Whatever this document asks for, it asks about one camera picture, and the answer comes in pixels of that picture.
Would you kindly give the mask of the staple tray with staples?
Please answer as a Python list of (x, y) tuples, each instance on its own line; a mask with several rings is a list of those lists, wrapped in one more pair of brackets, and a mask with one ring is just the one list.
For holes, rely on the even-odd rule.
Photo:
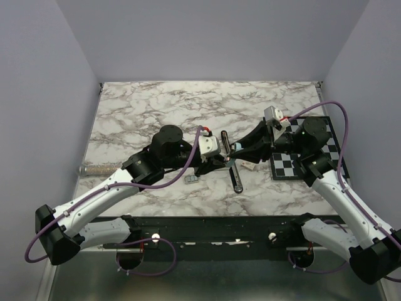
[(185, 184), (194, 184), (199, 182), (199, 177), (196, 175), (189, 175), (184, 177)]

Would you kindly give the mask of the light blue stapler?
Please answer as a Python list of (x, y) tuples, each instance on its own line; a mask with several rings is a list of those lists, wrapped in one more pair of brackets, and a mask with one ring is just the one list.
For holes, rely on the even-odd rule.
[(226, 161), (235, 161), (240, 153), (243, 150), (242, 145), (240, 143), (229, 144), (227, 148)]

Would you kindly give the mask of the small cardboard staple box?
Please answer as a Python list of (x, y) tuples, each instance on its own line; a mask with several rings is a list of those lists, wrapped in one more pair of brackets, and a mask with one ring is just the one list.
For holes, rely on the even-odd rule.
[(246, 168), (246, 169), (248, 169), (248, 170), (250, 170), (250, 171), (253, 171), (254, 168), (255, 168), (255, 166), (256, 166), (254, 163), (248, 162), (248, 161), (243, 161), (243, 162), (241, 162), (241, 165), (242, 165), (244, 168)]

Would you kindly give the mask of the black stapler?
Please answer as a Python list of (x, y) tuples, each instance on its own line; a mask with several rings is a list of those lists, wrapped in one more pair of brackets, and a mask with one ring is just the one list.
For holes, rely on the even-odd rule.
[[(221, 140), (222, 140), (222, 144), (225, 148), (226, 153), (229, 154), (231, 151), (231, 148), (230, 148), (228, 134), (225, 130), (221, 131)], [(233, 162), (232, 165), (230, 166), (229, 174), (231, 177), (231, 182), (232, 182), (234, 192), (237, 194), (241, 194), (243, 192), (243, 186), (242, 186), (241, 178), (239, 176), (239, 172), (237, 170), (237, 166), (235, 165), (235, 162)]]

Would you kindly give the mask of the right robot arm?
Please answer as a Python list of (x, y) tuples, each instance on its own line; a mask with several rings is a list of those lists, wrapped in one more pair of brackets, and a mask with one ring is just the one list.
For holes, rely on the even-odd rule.
[(278, 132), (278, 121), (262, 120), (247, 136), (231, 145), (229, 157), (252, 163), (276, 153), (297, 154), (298, 177), (322, 196), (341, 217), (350, 233), (304, 214), (288, 230), (292, 244), (307, 241), (324, 246), (346, 260), (367, 284), (400, 268), (400, 231), (378, 217), (349, 186), (341, 169), (323, 152), (330, 136), (320, 117), (307, 117), (295, 132)]

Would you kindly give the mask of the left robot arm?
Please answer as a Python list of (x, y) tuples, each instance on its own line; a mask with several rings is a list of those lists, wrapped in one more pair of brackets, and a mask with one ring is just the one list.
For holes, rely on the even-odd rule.
[(52, 265), (65, 263), (95, 245), (121, 243), (131, 248), (138, 243), (139, 233), (127, 217), (100, 224), (93, 220), (145, 189), (172, 185), (190, 167), (200, 176), (231, 164), (221, 155), (217, 137), (207, 128), (198, 127), (194, 144), (189, 144), (179, 127), (165, 125), (152, 137), (150, 145), (130, 156), (95, 188), (55, 208), (48, 205), (38, 208), (35, 238)]

